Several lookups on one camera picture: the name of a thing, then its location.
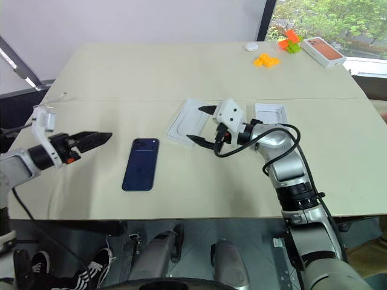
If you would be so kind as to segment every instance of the white wall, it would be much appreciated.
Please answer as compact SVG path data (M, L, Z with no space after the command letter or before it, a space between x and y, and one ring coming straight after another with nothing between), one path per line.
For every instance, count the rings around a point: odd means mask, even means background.
M1 36L41 80L86 42L255 40L265 0L2 0Z

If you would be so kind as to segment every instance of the blue smartphone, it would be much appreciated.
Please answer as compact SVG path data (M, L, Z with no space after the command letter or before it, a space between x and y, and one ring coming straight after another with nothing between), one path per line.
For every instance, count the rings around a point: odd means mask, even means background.
M151 190L155 177L158 139L135 139L126 166L122 189L126 192Z

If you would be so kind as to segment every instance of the white tray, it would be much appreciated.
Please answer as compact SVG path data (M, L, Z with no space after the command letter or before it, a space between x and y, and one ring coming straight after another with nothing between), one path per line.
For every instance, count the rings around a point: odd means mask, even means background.
M265 124L288 123L284 105L257 103L255 117Z
M186 135L200 135L210 115L199 111L198 108L208 105L211 104L188 98L175 120L169 126L167 136L181 144L195 145Z

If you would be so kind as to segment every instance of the green foliage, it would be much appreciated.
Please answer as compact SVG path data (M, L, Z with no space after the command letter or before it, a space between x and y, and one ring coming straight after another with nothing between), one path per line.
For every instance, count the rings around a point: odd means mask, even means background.
M266 35L267 40L280 41L280 40L283 40L284 38L286 38L284 37L284 34L281 33L276 27L271 26L268 29L268 32Z
M347 50L359 35L386 39L387 0L285 0L273 15L274 23L279 19L302 37L321 36ZM278 31L270 28L268 39L277 40Z

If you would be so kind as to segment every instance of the white bracket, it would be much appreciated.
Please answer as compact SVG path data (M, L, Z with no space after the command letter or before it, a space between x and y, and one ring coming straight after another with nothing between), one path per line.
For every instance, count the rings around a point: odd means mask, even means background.
M50 112L43 106L35 107L32 113L32 134L34 135L36 141L43 146L47 154L49 154L55 168L58 169L63 166L63 162L45 135L45 132L54 131L55 115L55 113Z
M217 124L223 123L231 133L231 146L236 147L238 134L243 132L244 112L231 98L221 101L213 113L213 119Z
M273 244L275 248L285 248L284 243L282 239L279 239L277 237L273 238Z

